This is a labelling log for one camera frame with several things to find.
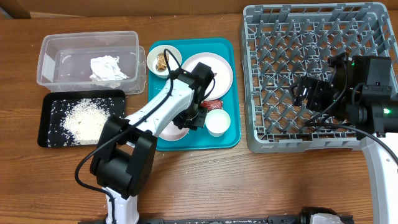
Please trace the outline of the red foil snack wrapper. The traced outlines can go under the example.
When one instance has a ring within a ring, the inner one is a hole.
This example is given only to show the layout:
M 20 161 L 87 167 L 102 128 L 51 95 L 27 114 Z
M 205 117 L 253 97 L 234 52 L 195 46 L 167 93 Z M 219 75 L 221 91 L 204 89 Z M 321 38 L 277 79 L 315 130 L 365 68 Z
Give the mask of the red foil snack wrapper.
M 207 108 L 208 111 L 215 109 L 223 109 L 223 101 L 222 100 L 203 101 L 201 103 L 201 106 Z

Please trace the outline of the pink bowl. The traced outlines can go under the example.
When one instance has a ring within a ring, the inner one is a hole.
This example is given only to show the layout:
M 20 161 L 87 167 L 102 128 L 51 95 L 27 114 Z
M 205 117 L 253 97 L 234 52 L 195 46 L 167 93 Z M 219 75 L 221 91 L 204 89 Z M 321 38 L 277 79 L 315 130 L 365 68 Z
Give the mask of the pink bowl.
M 166 141 L 178 141 L 189 132 L 188 128 L 179 129 L 173 122 L 170 122 L 160 133 L 159 137 Z

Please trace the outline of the small white bowl with scraps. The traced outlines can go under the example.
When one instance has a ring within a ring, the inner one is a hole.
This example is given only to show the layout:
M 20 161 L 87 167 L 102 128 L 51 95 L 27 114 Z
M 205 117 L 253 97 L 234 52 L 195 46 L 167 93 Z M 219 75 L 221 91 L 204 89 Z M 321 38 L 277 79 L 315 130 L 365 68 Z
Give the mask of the small white bowl with scraps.
M 154 47 L 147 56 L 147 66 L 149 70 L 160 78 L 167 78 L 169 71 L 164 59 L 164 49 L 169 49 L 176 60 L 167 52 L 167 61 L 170 69 L 175 70 L 182 64 L 182 55 L 177 48 L 171 45 L 159 45 Z

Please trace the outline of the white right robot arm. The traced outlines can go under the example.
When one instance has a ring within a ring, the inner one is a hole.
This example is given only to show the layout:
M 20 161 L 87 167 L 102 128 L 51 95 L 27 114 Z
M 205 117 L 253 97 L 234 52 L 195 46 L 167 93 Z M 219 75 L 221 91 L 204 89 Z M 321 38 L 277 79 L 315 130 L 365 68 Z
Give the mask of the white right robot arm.
M 356 133 L 368 165 L 374 223 L 397 223 L 397 100 L 392 93 L 392 60 L 382 56 L 329 57 L 334 71 L 328 81 L 300 77 L 289 86 L 292 103 L 305 104 L 318 116 L 330 115 L 340 124 L 319 121 L 306 126 L 347 129 Z

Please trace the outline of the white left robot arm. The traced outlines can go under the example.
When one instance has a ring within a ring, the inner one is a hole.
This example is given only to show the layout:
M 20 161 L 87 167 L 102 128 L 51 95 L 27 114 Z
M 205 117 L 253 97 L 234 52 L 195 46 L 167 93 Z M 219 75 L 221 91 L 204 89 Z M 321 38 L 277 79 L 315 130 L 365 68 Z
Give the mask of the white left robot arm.
M 161 92 L 134 114 L 110 117 L 90 164 L 90 172 L 106 194 L 105 223 L 137 223 L 137 196 L 151 173 L 160 133 L 170 124 L 197 130 L 205 124 L 202 101 L 214 85 L 211 67 L 197 63 L 191 72 L 177 68 Z

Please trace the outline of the grey dishwasher rack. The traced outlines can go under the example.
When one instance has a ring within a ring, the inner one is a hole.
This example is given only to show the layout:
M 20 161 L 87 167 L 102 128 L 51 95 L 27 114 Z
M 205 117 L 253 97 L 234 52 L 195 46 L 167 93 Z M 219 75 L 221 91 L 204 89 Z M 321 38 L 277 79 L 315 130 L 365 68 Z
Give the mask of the grey dishwasher rack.
M 330 79 L 331 56 L 390 57 L 397 86 L 397 41 L 379 2 L 248 5 L 240 39 L 246 139 L 255 153 L 358 148 L 354 132 L 307 127 L 313 112 L 292 104 L 289 86 L 300 77 Z

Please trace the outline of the teal plastic tray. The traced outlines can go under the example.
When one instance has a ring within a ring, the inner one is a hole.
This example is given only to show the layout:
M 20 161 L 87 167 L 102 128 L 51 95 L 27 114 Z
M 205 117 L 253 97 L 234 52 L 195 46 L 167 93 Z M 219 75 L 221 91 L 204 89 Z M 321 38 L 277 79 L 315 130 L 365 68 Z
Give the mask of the teal plastic tray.
M 224 38 L 160 40 L 155 42 L 150 47 L 150 50 L 159 45 L 171 45 L 177 48 L 182 55 L 182 65 L 189 57 L 198 53 L 210 52 L 220 55 L 229 63 L 232 68 L 233 82 L 228 92 L 219 98 L 219 100 L 223 101 L 223 109 L 231 118 L 231 125 L 222 136 L 213 137 L 206 128 L 199 128 L 196 131 L 190 130 L 187 135 L 178 141 L 166 141 L 159 139 L 157 143 L 157 150 L 187 151 L 231 148 L 237 145 L 241 139 L 241 122 L 234 49 L 231 42 Z

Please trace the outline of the pale green cup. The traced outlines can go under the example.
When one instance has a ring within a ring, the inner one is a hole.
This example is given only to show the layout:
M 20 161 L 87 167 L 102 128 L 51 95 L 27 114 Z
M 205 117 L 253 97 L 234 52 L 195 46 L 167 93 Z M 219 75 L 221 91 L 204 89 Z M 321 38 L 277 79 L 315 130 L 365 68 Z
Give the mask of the pale green cup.
M 222 136 L 230 127 L 231 118 L 222 109 L 211 110 L 205 118 L 205 126 L 213 137 Z

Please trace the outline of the white round plate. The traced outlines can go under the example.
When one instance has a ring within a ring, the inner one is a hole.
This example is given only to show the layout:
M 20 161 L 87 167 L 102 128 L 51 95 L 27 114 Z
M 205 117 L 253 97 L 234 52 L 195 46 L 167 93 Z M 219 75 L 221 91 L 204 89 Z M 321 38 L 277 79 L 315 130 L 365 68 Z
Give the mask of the white round plate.
M 182 65 L 182 68 L 192 72 L 197 63 L 204 63 L 211 68 L 215 74 L 215 83 L 211 81 L 206 89 L 206 94 L 212 90 L 205 101 L 217 100 L 224 96 L 231 88 L 233 82 L 233 71 L 229 63 L 220 55 L 203 52 L 189 57 Z

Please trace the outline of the crumpled white tissue in bin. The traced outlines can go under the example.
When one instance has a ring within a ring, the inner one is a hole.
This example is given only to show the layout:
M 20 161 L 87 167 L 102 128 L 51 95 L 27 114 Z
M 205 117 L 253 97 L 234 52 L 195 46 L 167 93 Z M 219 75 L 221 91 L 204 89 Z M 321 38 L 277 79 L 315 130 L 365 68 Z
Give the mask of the crumpled white tissue in bin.
M 92 58 L 90 60 L 93 81 L 114 81 L 125 80 L 128 78 L 119 67 L 119 57 L 105 55 L 103 57 Z

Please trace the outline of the spilled white rice pile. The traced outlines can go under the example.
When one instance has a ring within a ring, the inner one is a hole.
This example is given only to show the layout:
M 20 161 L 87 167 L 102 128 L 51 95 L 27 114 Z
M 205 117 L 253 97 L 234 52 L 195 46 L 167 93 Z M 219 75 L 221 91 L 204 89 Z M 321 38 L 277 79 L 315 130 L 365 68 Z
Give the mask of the spilled white rice pile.
M 60 126 L 72 146 L 97 144 L 109 117 L 109 111 L 86 98 L 68 107 Z

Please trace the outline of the clear plastic bin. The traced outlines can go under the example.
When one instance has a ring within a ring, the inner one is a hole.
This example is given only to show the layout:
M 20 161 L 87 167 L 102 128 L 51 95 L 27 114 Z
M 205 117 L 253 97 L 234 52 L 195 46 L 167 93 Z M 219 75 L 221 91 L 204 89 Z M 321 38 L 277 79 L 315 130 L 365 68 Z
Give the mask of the clear plastic bin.
M 125 80 L 93 81 L 90 60 L 119 57 Z M 37 64 L 39 85 L 52 92 L 122 90 L 140 94 L 146 85 L 145 50 L 134 31 L 79 32 L 44 37 Z

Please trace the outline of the black tray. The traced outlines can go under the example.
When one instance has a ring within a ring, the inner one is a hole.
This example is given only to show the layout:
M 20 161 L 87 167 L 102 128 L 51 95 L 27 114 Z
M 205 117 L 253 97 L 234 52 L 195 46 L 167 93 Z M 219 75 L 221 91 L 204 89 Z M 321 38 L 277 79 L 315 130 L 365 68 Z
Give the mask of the black tray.
M 91 99 L 98 106 L 109 111 L 110 116 L 125 116 L 126 96 L 121 90 L 91 90 L 49 93 L 44 97 L 40 117 L 37 144 L 40 147 L 68 147 L 71 142 L 66 140 L 60 126 L 62 118 L 69 106 L 80 100 Z

